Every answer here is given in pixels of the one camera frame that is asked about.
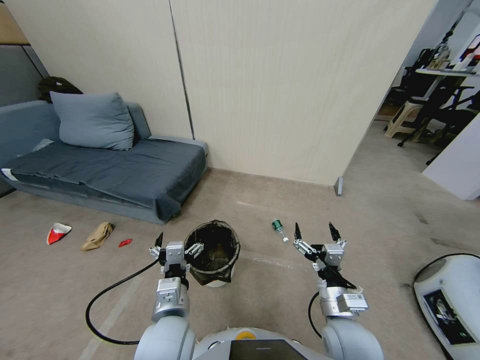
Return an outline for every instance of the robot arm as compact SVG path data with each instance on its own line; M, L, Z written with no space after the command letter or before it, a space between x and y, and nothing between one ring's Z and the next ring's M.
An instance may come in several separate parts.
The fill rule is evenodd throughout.
M186 319L190 312L187 294L190 270L187 260L196 258L204 249L195 243L185 250L182 241L169 242L165 249L161 243L150 248L150 254L162 265L158 280L156 301L151 320L154 322L143 333L134 360L190 360L195 347L195 333Z
M340 274L347 241L329 223L335 243L309 245L302 240L298 223L295 224L293 246L312 261L317 272L321 312L326 318L322 330L323 344L334 360L383 360L384 354L375 336L353 319L368 310L362 288Z
M328 359L383 360L383 352L375 336L353 321L368 309L368 304L362 289L357 289L340 275L347 241L340 237L332 224L330 231L335 241L333 244L309 245L302 240L296 224L293 242L293 246L312 261L312 267L319 276L320 307L327 323L322 330L322 338ZM283 355L282 359L327 359L281 334L256 328L232 328L211 334L195 347L195 334L186 319L190 311L186 273L190 269L188 261L202 250L201 243L185 250L181 241L170 242L165 249L161 248L160 241L150 248L150 253L162 265L161 272L165 278L158 281L156 289L151 317L154 324L143 333L134 360L190 360L192 357L199 360L246 359L241 353L232 357L235 354L233 349L252 354L251 351L258 349L274 349L274 345L277 351L281 349L277 354ZM245 332L253 334L255 340L239 339L238 336Z

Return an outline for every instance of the brown paper bag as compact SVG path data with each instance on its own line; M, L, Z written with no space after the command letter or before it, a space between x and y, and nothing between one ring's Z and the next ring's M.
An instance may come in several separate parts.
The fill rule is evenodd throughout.
M102 222L97 228L90 234L85 243L81 246L80 250L87 251L101 247L105 240L112 233L112 224L108 222Z

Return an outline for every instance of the trash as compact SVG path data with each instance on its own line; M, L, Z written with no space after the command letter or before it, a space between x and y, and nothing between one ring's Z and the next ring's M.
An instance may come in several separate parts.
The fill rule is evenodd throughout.
M235 231L225 221L212 220L195 229L185 239L185 249L203 243L203 251L190 263L190 273L200 285L217 287L232 282L233 268L240 254Z
M125 246L125 245L130 244L132 241L133 241L133 239L123 240L123 241L121 241L121 242L118 244L118 247L121 248L121 247L123 247L123 246Z
M112 224L109 222L102 222L96 227L96 229L90 234L85 243L81 246L80 250L88 251L101 247L105 240L110 236L113 231Z
M70 230L72 230L71 226L55 222L46 236L46 243L48 245L56 243L58 240L67 235Z
M288 243L289 238L287 237L287 234L285 234L284 226L280 220L274 218L271 225L273 226L273 230L275 230L275 234L277 234L284 243Z

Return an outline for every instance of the gray sofa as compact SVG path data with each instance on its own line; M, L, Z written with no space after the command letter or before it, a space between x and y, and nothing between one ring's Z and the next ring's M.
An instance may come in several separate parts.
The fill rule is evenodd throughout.
M141 107L127 106L135 133L129 151L62 143L60 119L45 101L0 107L0 177L37 196L166 223L207 170L208 146L152 135ZM34 151L44 139L53 143Z

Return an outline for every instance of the plastic bottle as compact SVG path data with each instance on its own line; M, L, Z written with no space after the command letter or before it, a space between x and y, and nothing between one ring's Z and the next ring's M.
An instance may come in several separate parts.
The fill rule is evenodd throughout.
M280 220L275 218L273 219L271 224L273 226L273 230L275 230L275 233L280 237L280 239L282 239L284 243L287 243L289 241L289 238L287 237L287 234L285 234L284 226L282 225Z

